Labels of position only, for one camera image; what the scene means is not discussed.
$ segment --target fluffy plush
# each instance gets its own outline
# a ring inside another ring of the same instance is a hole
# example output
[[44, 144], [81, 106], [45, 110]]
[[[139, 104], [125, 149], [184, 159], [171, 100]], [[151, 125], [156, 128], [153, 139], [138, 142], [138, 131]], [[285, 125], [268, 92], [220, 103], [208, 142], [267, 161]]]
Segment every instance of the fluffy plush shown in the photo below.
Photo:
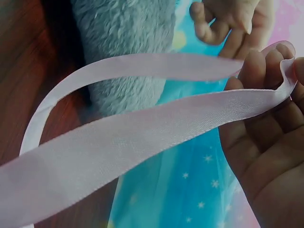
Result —
[[[87, 64], [171, 48], [175, 0], [71, 0], [71, 4]], [[93, 104], [107, 116], [154, 106], [164, 84], [159, 78], [131, 76], [95, 83], [89, 90]]]

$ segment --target palm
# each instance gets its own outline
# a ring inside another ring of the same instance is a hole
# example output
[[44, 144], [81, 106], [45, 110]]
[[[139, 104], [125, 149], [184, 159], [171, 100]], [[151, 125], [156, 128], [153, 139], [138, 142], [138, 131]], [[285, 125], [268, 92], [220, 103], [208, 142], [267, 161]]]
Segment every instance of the palm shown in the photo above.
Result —
[[[203, 12], [194, 13], [190, 9], [196, 24], [196, 34], [203, 42], [218, 45], [232, 29], [220, 53], [221, 57], [244, 59], [250, 49], [261, 50], [270, 38], [274, 24], [273, 0], [260, 0], [257, 4], [252, 17], [250, 35], [245, 32], [246, 26], [242, 25], [243, 2], [250, 4], [248, 0], [204, 0], [203, 7], [201, 6]], [[210, 28], [207, 27], [206, 23], [214, 18], [215, 22]]]
[[[280, 61], [291, 58], [277, 46], [264, 57], [250, 52], [238, 79], [226, 89], [276, 88], [282, 83]], [[304, 82], [304, 58], [294, 64]], [[219, 128], [225, 156], [263, 228], [304, 227], [304, 86], [273, 110]]]
[[258, 158], [260, 165], [249, 169], [240, 180], [262, 227], [304, 225], [303, 136], [304, 127], [285, 134]]

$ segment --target white star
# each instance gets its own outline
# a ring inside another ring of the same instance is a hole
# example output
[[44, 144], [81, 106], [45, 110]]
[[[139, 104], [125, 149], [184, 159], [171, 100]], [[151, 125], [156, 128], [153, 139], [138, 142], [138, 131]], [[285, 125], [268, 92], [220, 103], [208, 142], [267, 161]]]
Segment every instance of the white star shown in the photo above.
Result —
[[204, 202], [200, 202], [200, 203], [198, 204], [198, 207], [199, 207], [199, 208], [204, 208], [204, 206], [205, 206], [205, 203], [204, 203]]
[[235, 193], [240, 193], [242, 191], [241, 186], [237, 186], [236, 189], [234, 190]]
[[231, 205], [227, 205], [225, 211], [228, 212], [228, 211], [231, 211], [231, 209], [232, 209], [232, 206]]
[[191, 223], [191, 221], [192, 221], [192, 218], [190, 218], [190, 217], [187, 217], [187, 218], [186, 218], [186, 222], [187, 222], [187, 223]]
[[189, 174], [188, 174], [188, 173], [184, 173], [184, 174], [182, 175], [182, 177], [185, 178], [185, 179], [187, 179], [187, 178], [189, 177]]
[[218, 223], [218, 228], [225, 228], [226, 223], [225, 222], [219, 222]]
[[204, 157], [204, 160], [205, 160], [207, 163], [209, 163], [209, 162], [211, 162], [213, 159], [212, 159], [212, 156], [209, 155], [209, 156], [205, 156], [205, 157]]
[[212, 180], [211, 185], [212, 185], [213, 188], [216, 188], [216, 189], [217, 189], [217, 188], [219, 187], [219, 182], [218, 182], [218, 180]]
[[243, 221], [244, 218], [243, 218], [243, 216], [238, 216], [237, 219], [238, 219], [238, 221]]
[[132, 205], [132, 204], [136, 203], [136, 201], [137, 201], [137, 196], [132, 195], [131, 198], [130, 198], [130, 204]]

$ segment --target fingernail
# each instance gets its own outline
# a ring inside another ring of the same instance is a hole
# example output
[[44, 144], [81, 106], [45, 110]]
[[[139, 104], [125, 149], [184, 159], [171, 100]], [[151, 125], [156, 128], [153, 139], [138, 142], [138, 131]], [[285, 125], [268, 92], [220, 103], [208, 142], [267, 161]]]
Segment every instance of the fingernail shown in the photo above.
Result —
[[252, 32], [252, 22], [251, 21], [249, 21], [248, 23], [247, 23], [247, 25], [246, 25], [246, 32], [247, 32], [247, 34], [251, 34], [251, 32]]

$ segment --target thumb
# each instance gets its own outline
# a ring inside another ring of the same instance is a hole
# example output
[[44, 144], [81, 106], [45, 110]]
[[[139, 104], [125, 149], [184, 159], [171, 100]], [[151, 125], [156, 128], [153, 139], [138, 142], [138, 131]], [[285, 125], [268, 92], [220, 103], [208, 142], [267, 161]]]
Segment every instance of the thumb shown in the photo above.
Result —
[[294, 61], [294, 71], [299, 82], [304, 85], [304, 57], [299, 57]]
[[252, 18], [260, 0], [237, 0], [234, 20], [248, 34], [252, 31]]

